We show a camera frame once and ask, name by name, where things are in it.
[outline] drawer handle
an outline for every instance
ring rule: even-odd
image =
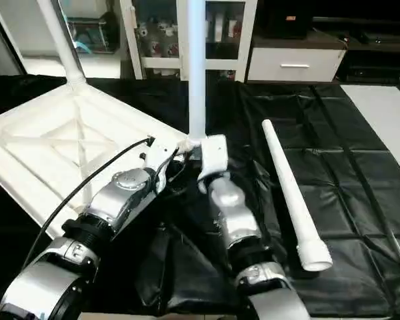
[[[281,64],[280,68],[302,68],[302,69],[308,69],[309,65],[288,65],[288,64]]]

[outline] white pvc pipe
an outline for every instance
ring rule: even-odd
[[[298,240],[297,250],[302,267],[307,271],[326,270],[332,266],[332,258],[326,244],[317,233],[271,121],[264,120],[262,128],[295,229]]]
[[[206,0],[188,1],[189,138],[206,136]]]
[[[52,0],[37,0],[40,10],[45,18],[47,27],[49,28],[53,42],[55,42],[58,50],[59,58],[64,66],[67,80],[69,83],[78,83],[85,81],[85,77],[79,70],[77,62],[73,56],[70,44],[65,37],[64,30],[58,20],[58,16],[53,8]]]

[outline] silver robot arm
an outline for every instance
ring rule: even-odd
[[[245,194],[230,180],[224,136],[202,141],[199,189],[208,193],[212,216],[220,228],[236,288],[248,298],[260,320],[308,320],[310,316],[283,268],[264,245],[262,232]]]
[[[176,148],[176,143],[154,140],[142,168],[116,173],[75,221],[66,221],[64,235],[10,284],[0,319],[77,319],[102,254],[164,189],[167,163]]]

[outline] black cloth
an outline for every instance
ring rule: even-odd
[[[65,81],[0,77],[0,114]],[[90,79],[94,87],[187,132],[187,84]],[[207,133],[223,133],[232,179],[308,311],[318,317],[400,319],[400,167],[338,85],[209,83]],[[296,238],[261,122],[271,119],[332,268],[301,269]],[[237,313],[207,198],[188,168],[114,242],[101,262],[90,311]],[[0,187],[0,298],[39,228]]]

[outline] drawer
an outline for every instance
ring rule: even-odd
[[[345,50],[253,48],[248,80],[332,81]]]

